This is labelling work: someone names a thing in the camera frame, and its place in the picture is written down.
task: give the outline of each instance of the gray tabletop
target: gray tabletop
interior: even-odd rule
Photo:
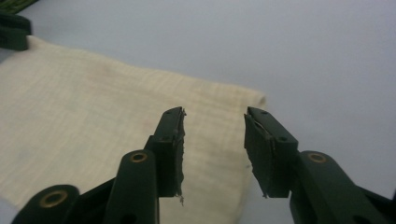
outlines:
[[[396,188],[395,1],[41,0],[36,36],[117,60],[245,86],[359,186]],[[252,181],[239,223],[293,223]]]

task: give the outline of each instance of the towel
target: towel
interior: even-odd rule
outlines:
[[[184,206],[160,199],[161,222],[237,222],[251,178],[243,115],[263,108],[261,92],[29,44],[0,63],[0,197],[22,208],[53,185],[93,189],[144,147],[163,111],[183,106]]]

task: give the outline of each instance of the screw hole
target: screw hole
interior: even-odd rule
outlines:
[[[372,223],[369,219],[367,219],[365,217],[361,217],[361,216],[353,216],[353,220],[357,224],[371,224]]]
[[[145,161],[148,158],[148,155],[145,153],[136,153],[131,157],[132,162],[141,162]]]
[[[135,224],[137,217],[134,214],[125,215],[122,217],[120,224]]]
[[[65,190],[55,190],[41,198],[39,205],[44,208],[51,208],[62,203],[66,198],[67,192]]]
[[[308,158],[311,161],[317,162],[317,163],[323,163],[326,161],[326,157],[319,153],[309,153]]]

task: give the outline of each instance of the fabric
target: fabric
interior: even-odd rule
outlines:
[[[163,111],[183,106],[184,206],[161,199],[161,222],[237,221],[251,177],[243,115],[263,107],[262,93],[29,41],[0,63],[1,197],[22,208],[53,185],[84,193],[144,147]]]

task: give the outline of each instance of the beige cloth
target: beige cloth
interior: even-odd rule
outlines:
[[[181,105],[185,202],[161,199],[162,223],[237,221],[251,177],[243,114],[261,93],[29,41],[0,64],[1,197],[21,208],[52,185],[96,187]]]

